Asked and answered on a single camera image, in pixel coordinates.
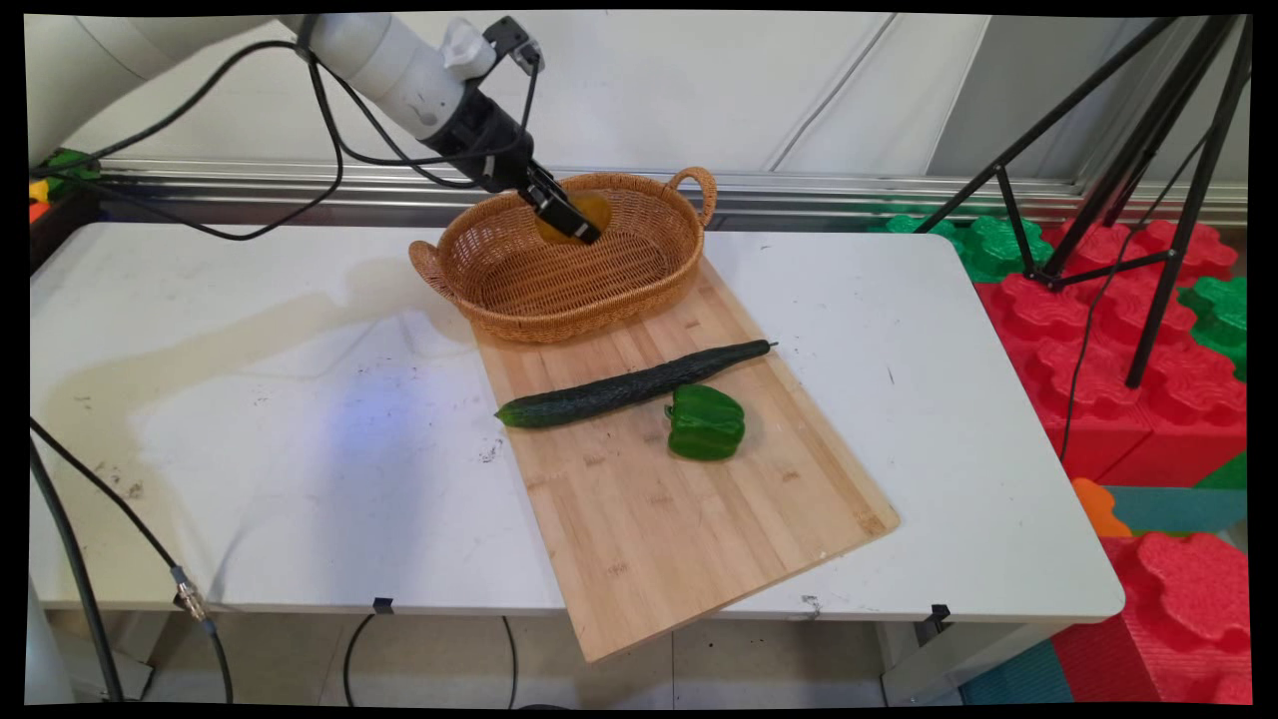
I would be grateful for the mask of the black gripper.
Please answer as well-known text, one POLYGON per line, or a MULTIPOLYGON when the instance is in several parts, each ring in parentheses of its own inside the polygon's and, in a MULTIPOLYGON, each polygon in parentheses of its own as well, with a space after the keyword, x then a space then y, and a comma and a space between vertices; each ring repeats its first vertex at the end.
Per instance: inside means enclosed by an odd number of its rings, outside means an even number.
POLYGON ((604 195, 601 192, 570 192, 535 160, 528 132, 530 105, 537 87, 528 86, 523 115, 515 120, 479 89, 466 86, 459 109, 440 132, 423 140, 438 156, 435 165, 450 165, 465 178, 452 183, 429 178, 451 190, 507 190, 528 195, 538 236, 552 245, 585 246, 604 231, 604 195))

